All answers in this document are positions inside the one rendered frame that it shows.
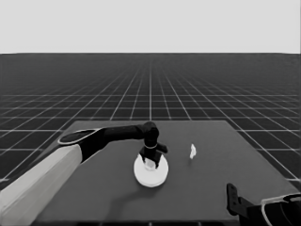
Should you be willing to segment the large thick white disc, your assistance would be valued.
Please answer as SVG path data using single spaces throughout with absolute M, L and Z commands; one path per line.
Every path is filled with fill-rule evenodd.
M 168 175 L 168 163 L 162 155 L 159 161 L 159 167 L 148 159 L 143 160 L 139 154 L 134 162 L 135 179 L 143 186 L 157 187 L 162 185 Z

